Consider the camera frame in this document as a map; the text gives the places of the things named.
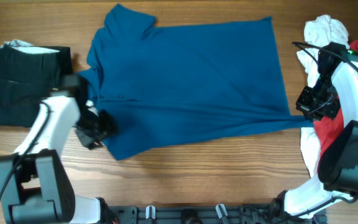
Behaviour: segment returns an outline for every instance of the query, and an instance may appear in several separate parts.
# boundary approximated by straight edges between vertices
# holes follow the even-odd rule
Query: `white cloth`
[[[304,35],[307,43],[318,47],[336,42],[349,49],[349,44],[347,44],[349,33],[342,22],[332,19],[329,15],[319,16],[315,21],[306,22]],[[318,60],[317,49],[306,50]],[[296,55],[308,74],[308,86],[313,87],[319,77],[316,62],[302,50]],[[320,150],[320,141],[314,128],[301,128],[301,152],[310,177],[317,173]]]
[[[4,44],[1,45],[1,48],[4,48],[4,45],[9,45],[13,49],[16,49],[26,54],[50,54],[59,52],[58,50],[48,49],[45,47],[36,47],[23,40],[5,41]]]

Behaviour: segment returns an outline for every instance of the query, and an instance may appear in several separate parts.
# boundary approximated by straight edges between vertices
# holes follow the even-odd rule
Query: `folded black cloth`
[[[5,45],[0,49],[0,125],[31,127],[39,100],[73,73],[69,47],[58,53],[27,54]]]

